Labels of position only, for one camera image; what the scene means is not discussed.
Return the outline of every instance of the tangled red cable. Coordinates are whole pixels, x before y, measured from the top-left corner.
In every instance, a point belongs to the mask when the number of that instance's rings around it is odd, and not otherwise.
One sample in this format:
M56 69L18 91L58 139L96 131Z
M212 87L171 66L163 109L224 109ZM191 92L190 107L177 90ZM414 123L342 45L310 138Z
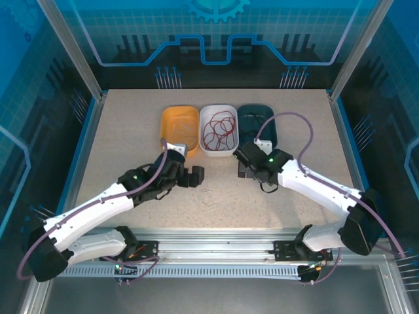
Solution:
M231 150L236 145L236 139L234 138L234 129L236 128L236 117L230 111L220 111L212 116L211 120L204 126L204 130L202 132L202 142L205 146L206 150Z

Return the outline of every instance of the red cable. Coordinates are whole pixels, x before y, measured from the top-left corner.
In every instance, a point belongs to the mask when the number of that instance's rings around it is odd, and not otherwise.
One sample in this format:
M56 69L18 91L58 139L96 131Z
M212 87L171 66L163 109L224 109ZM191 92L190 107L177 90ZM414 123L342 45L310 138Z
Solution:
M222 120L216 120L215 117L218 114L228 113L231 116L224 117ZM207 127L210 127L212 131L206 133ZM224 133L217 131L216 128L219 126ZM215 113L211 120L204 126L203 134L202 134L202 142L205 146L206 150L211 151L221 151L221 150L231 150L236 145L236 140L234 138L234 129L236 128L236 117L230 111L220 111L219 113ZM228 145L228 137L232 136L232 147ZM211 148L209 145L217 138L217 142L215 144L215 148Z

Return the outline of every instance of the metal post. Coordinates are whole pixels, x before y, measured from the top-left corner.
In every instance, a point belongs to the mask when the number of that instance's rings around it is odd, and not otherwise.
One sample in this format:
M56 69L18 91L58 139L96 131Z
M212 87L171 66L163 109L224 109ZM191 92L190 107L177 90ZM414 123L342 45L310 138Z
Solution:
M349 53L348 58L342 66L342 69L340 69L335 82L333 83L331 88L332 101L336 101L339 97L350 76L354 72L362 55L371 43L371 40L377 32L378 27L386 16L387 11L391 7L392 3L393 0L381 0L381 2L377 3L374 10L371 12L368 22L363 28L363 32L359 36L357 42Z
M63 44L65 51L67 51L71 61L74 63L77 71L80 73L81 78L87 85L87 88L90 90L90 93L95 99L100 100L102 96L102 90L99 86L99 83L97 82L90 66L84 58L80 47L78 46L57 5L54 1L51 0L37 1L55 33L57 34L59 40Z

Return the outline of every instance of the work surface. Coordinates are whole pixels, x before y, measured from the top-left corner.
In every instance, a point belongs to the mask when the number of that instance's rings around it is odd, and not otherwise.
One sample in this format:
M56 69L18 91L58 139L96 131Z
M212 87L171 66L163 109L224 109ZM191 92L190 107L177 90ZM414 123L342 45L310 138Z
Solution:
M162 111L172 105L249 103L275 113L296 111L314 127L314 141L303 163L314 171L352 186L342 145L325 90L109 90L77 199L98 195L125 171L154 162ZM277 119L278 148L296 156L309 137L308 126L294 116ZM286 188L265 194L251 179L237 177L233 157L209 158L200 150L186 166L205 167L198 188L174 188L161 201L148 201L102 226L131 228L300 228L336 218L303 195Z

